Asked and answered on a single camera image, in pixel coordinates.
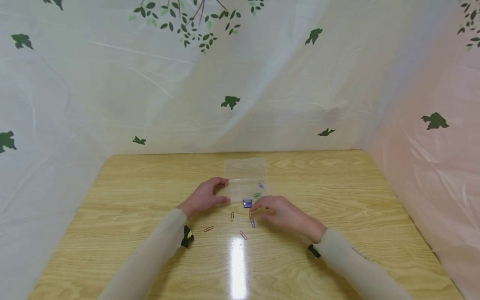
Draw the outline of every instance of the orange paper clip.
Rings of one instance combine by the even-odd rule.
[[[244,239],[244,240],[247,240],[247,236],[245,235],[245,233],[243,233],[243,231],[240,230],[240,235],[241,237]]]

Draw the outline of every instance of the wooden table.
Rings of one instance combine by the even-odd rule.
[[[30,299],[95,299],[159,219],[224,160],[262,157],[273,194],[344,233],[415,299],[462,299],[369,156],[360,150],[113,156]],[[230,222],[234,211],[244,222]],[[359,299],[298,235],[257,222],[241,204],[189,220],[195,241],[161,271],[148,299]],[[203,229],[214,226],[204,233]],[[248,240],[244,241],[239,231]]]

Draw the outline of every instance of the beige sleeve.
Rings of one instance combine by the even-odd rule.
[[[118,269],[100,300],[142,300],[152,287],[163,264],[180,247],[187,216],[175,208]]]
[[[337,231],[327,229],[313,247],[327,266],[343,276],[365,300],[412,299],[386,271],[357,253]]]

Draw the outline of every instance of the pink tinted wall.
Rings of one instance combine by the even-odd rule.
[[[471,41],[480,37],[480,19],[470,23],[473,10],[480,13],[480,2],[461,1],[366,147],[466,299],[480,297],[480,44]],[[435,112],[448,127],[427,130],[421,117]]]

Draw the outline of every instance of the clear plastic box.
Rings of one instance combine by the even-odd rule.
[[[270,194],[264,158],[228,159],[225,161],[225,177],[230,179],[225,194],[232,202],[244,199],[255,202]]]

